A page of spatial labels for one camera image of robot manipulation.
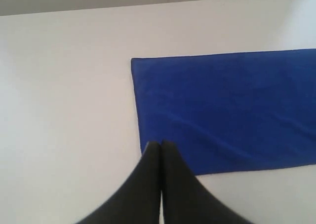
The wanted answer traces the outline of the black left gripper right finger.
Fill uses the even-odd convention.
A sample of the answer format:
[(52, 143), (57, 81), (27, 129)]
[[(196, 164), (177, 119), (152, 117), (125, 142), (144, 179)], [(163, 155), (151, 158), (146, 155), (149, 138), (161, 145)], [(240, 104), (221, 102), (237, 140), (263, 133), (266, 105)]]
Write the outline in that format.
[(163, 218), (166, 224), (249, 224), (195, 177), (176, 145), (161, 143)]

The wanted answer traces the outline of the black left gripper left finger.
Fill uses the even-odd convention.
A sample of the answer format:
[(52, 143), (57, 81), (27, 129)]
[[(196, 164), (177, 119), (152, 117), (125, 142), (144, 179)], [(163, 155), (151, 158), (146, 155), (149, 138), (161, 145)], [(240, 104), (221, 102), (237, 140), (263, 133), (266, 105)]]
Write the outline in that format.
[(79, 223), (158, 224), (160, 185), (160, 144), (151, 141), (122, 186)]

